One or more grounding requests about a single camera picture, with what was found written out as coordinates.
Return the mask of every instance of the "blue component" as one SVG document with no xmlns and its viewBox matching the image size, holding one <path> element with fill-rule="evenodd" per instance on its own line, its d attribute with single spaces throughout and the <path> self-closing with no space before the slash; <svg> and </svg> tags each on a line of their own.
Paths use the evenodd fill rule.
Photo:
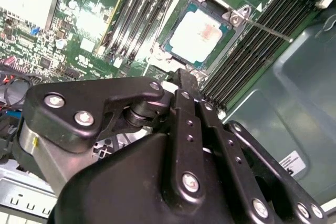
<svg viewBox="0 0 336 224">
<path fill-rule="evenodd" d="M 30 30 L 30 35 L 32 36 L 36 36 L 40 31 L 40 28 L 37 26 L 37 27 L 32 27 L 31 30 Z"/>
<path fill-rule="evenodd" d="M 21 111 L 6 111 L 6 114 L 14 118 L 21 118 Z"/>
</svg>

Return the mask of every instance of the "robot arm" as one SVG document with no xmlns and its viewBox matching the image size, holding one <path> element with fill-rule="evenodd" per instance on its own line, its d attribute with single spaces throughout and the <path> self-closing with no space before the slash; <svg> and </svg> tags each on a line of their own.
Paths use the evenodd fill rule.
<svg viewBox="0 0 336 224">
<path fill-rule="evenodd" d="M 222 125 L 193 75 L 172 81 L 172 93 L 147 77 L 28 91 L 15 141 L 58 196 L 50 223 L 327 223 L 241 124 Z M 92 157 L 97 140 L 143 126 L 152 134 Z"/>
</svg>

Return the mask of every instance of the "ram slot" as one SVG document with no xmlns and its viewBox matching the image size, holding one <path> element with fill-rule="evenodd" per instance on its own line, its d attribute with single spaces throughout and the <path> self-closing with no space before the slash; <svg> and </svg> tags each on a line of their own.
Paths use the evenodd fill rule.
<svg viewBox="0 0 336 224">
<path fill-rule="evenodd" d="M 281 2 L 284 3 L 285 0 L 274 0 L 273 3 L 277 3 L 277 2 Z M 275 13 L 277 10 L 279 9 L 279 6 L 276 4 L 271 5 L 269 8 L 267 8 L 267 10 L 265 11 L 264 15 L 262 15 L 259 18 L 259 23 L 263 23 L 265 21 L 265 19 L 271 14 L 271 13 Z M 252 27 L 249 31 L 249 33 L 244 37 L 243 41 L 252 41 L 253 37 L 255 36 L 255 32 L 259 30 L 256 27 Z M 240 50 L 244 50 L 244 43 L 243 41 L 241 43 L 238 44 L 237 48 L 230 54 L 230 56 L 228 57 L 228 59 L 224 62 L 224 65 L 227 66 L 231 66 L 234 61 L 237 58 L 237 54 L 240 52 Z M 225 71 L 227 69 L 226 68 L 219 68 L 217 69 L 217 71 L 213 74 L 212 77 L 209 78 L 209 80 L 206 83 L 206 86 L 203 89 L 203 92 L 205 93 L 209 93 L 209 92 L 213 92 L 214 88 L 216 87 L 216 82 L 218 81 L 218 76 L 224 76 Z"/>
<path fill-rule="evenodd" d="M 128 36 L 127 42 L 123 45 L 121 52 L 128 51 L 131 43 L 134 41 L 135 37 L 137 36 L 139 29 L 143 25 L 143 22 L 146 20 L 146 17 L 148 17 L 148 14 L 150 13 L 151 5 L 153 4 L 155 0 L 146 0 L 146 3 L 144 3 L 145 7 L 142 9 L 142 11 L 139 14 L 139 19 L 134 24 L 133 29 L 130 32 L 130 35 Z"/>
<path fill-rule="evenodd" d="M 278 12 L 284 12 L 286 10 L 286 3 L 287 0 L 281 0 L 279 5 L 274 5 L 270 10 L 267 10 L 267 20 L 266 18 L 263 18 L 261 20 L 262 24 L 268 25 L 274 18 L 275 15 L 277 15 Z M 243 59 L 242 55 L 244 54 L 245 50 L 252 51 L 253 48 L 251 48 L 251 45 L 258 46 L 257 43 L 255 43 L 256 38 L 260 34 L 265 34 L 263 30 L 260 30 L 257 27 L 252 27 L 248 35 L 244 38 L 244 40 L 238 44 L 238 47 L 234 50 L 234 52 L 229 56 L 229 60 L 224 63 L 225 67 L 220 70 L 220 73 L 216 73 L 216 76 L 220 76 L 220 79 L 217 79 L 215 76 L 213 80 L 211 80 L 207 87 L 208 90 L 204 90 L 204 92 L 219 94 L 221 91 L 219 90 L 222 86 L 216 85 L 217 82 L 224 82 L 228 81 L 225 80 L 227 78 L 228 72 L 231 70 L 231 68 L 234 68 L 237 65 L 237 61 L 239 59 Z"/>
<path fill-rule="evenodd" d="M 111 48 L 112 51 L 115 50 L 123 40 L 130 23 L 133 21 L 134 15 L 137 13 L 138 8 L 141 4 L 141 0 L 127 0 L 124 5 L 124 8 L 119 15 L 117 23 L 115 24 L 112 30 L 112 43 L 108 48 Z"/>
<path fill-rule="evenodd" d="M 157 0 L 157 5 L 155 6 L 155 11 L 152 12 L 152 14 L 150 15 L 150 17 L 148 18 L 147 22 L 144 25 L 144 29 L 138 39 L 138 41 L 136 42 L 135 46 L 133 47 L 131 53 L 129 54 L 129 58 L 128 58 L 128 64 L 130 64 L 134 58 L 135 55 L 138 53 L 140 47 L 142 46 L 142 44 L 144 43 L 144 41 L 146 40 L 153 24 L 155 23 L 157 16 L 159 15 L 164 3 L 167 0 Z"/>
<path fill-rule="evenodd" d="M 280 23 L 285 22 L 286 24 L 290 25 L 290 22 L 287 23 L 287 21 L 289 20 L 282 20 L 281 18 L 279 19 L 279 17 L 281 17 L 282 15 L 286 15 L 287 12 L 289 10 L 291 10 L 292 7 L 297 6 L 297 1 L 296 2 L 290 2 L 287 6 L 285 6 L 284 8 L 281 8 L 283 11 L 282 12 L 276 12 L 273 16 L 272 19 L 273 20 L 273 24 L 269 25 L 270 28 L 280 31 L 279 27 L 280 27 Z M 230 78 L 228 80 L 226 80 L 226 83 L 221 86 L 221 89 L 219 91 L 217 91 L 217 96 L 214 97 L 214 99 L 218 99 L 220 100 L 222 96 L 226 95 L 224 94 L 224 92 L 226 92 L 227 90 L 225 89 L 228 85 L 230 84 L 234 84 L 236 83 L 236 75 L 238 74 L 238 72 L 240 72 L 241 74 L 244 74 L 246 71 L 246 69 L 243 69 L 243 67 L 248 64 L 253 64 L 256 63 L 256 61 L 258 60 L 258 58 L 256 59 L 255 56 L 258 55 L 258 52 L 261 50 L 264 50 L 265 46 L 267 43 L 272 43 L 272 39 L 269 40 L 269 38 L 272 37 L 272 39 L 275 39 L 275 37 L 273 35 L 270 35 L 268 33 L 266 33 L 265 31 L 260 30 L 258 35 L 256 36 L 255 39 L 253 39 L 250 43 L 253 44 L 253 47 L 251 47 L 250 45 L 247 46 L 243 52 L 243 57 L 240 57 L 241 61 L 237 61 L 235 62 L 235 64 L 233 66 L 237 66 L 236 68 L 231 68 L 230 71 L 228 71 L 227 75 L 230 76 Z"/>
<path fill-rule="evenodd" d="M 295 17 L 292 18 L 297 18 L 299 21 L 303 21 L 308 16 L 308 14 L 309 12 L 307 10 L 301 8 L 301 10 L 297 10 L 297 15 L 295 15 Z M 282 31 L 283 33 L 289 31 L 292 33 L 297 28 L 297 26 L 293 26 L 291 28 L 288 26 L 289 25 L 285 26 L 279 31 Z M 249 79 L 252 78 L 254 74 L 256 74 L 256 72 L 264 66 L 265 62 L 269 60 L 269 58 L 276 52 L 276 49 L 279 48 L 279 46 L 281 46 L 282 43 L 283 41 L 281 39 L 276 38 L 273 35 L 270 36 L 269 41 L 267 42 L 268 48 L 263 49 L 264 52 L 260 54 L 257 61 L 248 62 L 245 65 L 245 69 L 242 71 L 244 73 L 243 76 L 239 76 L 236 74 L 236 78 L 231 83 L 230 87 L 225 89 L 223 95 L 220 98 L 218 98 L 220 102 L 225 104 L 228 103 L 230 99 L 233 98 L 237 92 L 239 92 L 240 88 L 243 87 L 242 84 L 246 84 L 249 81 Z"/>
<path fill-rule="evenodd" d="M 311 0 L 274 0 L 258 22 L 291 35 L 313 11 Z M 269 65 L 283 40 L 252 27 L 223 67 L 205 83 L 203 95 L 216 105 L 227 105 L 265 65 Z"/>
</svg>

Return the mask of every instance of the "motherboard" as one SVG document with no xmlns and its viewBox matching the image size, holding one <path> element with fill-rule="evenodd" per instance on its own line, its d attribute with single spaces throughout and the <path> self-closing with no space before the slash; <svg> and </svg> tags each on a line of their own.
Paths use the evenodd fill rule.
<svg viewBox="0 0 336 224">
<path fill-rule="evenodd" d="M 43 82 L 183 68 L 230 108 L 333 0 L 0 0 L 0 63 Z"/>
</svg>

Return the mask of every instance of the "screw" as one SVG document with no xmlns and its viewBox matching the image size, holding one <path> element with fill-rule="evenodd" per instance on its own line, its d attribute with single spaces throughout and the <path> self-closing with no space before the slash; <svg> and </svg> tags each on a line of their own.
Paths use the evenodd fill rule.
<svg viewBox="0 0 336 224">
<path fill-rule="evenodd" d="M 317 217 L 319 217 L 320 219 L 323 218 L 323 214 L 322 214 L 322 212 L 320 211 L 320 209 L 319 209 L 317 206 L 311 204 L 311 209 L 313 210 L 314 214 L 315 214 Z"/>
<path fill-rule="evenodd" d="M 303 216 L 305 216 L 306 218 L 309 218 L 309 213 L 308 213 L 306 207 L 303 204 L 298 203 L 298 208 L 299 208 L 299 210 L 300 210 L 300 212 L 302 213 Z"/>
<path fill-rule="evenodd" d="M 231 18 L 232 24 L 236 25 L 238 23 L 238 21 L 239 21 L 238 16 L 236 16 L 236 15 L 232 16 L 232 18 Z"/>
<path fill-rule="evenodd" d="M 259 200 L 259 199 L 254 199 L 253 200 L 253 207 L 257 211 L 257 214 L 259 214 L 263 218 L 268 217 L 268 211 L 265 205 Z"/>
<path fill-rule="evenodd" d="M 49 107 L 58 109 L 60 107 L 63 107 L 65 104 L 65 101 L 62 97 L 55 95 L 55 94 L 51 94 L 48 95 L 44 98 L 44 102 L 46 105 L 48 105 Z"/>
<path fill-rule="evenodd" d="M 200 188 L 196 177 L 190 173 L 185 173 L 182 176 L 182 183 L 185 188 L 191 193 L 195 193 Z"/>
<path fill-rule="evenodd" d="M 190 98 L 190 95 L 187 93 L 187 92 L 182 92 L 182 96 L 186 99 L 189 99 Z"/>
<path fill-rule="evenodd" d="M 205 106 L 205 108 L 206 108 L 207 110 L 212 110 L 212 107 L 211 107 L 210 104 L 205 103 L 204 106 Z"/>
<path fill-rule="evenodd" d="M 151 86 L 153 89 L 155 89 L 155 90 L 159 90 L 159 89 L 160 89 L 159 85 L 158 85 L 156 82 L 151 82 L 150 86 Z"/>
<path fill-rule="evenodd" d="M 239 132 L 242 131 L 241 128 L 239 127 L 239 125 L 236 124 L 236 123 L 233 125 L 233 127 L 235 128 L 236 131 L 239 131 Z"/>
<path fill-rule="evenodd" d="M 94 123 L 93 116 L 87 111 L 78 111 L 75 115 L 75 121 L 82 126 L 91 126 Z"/>
</svg>

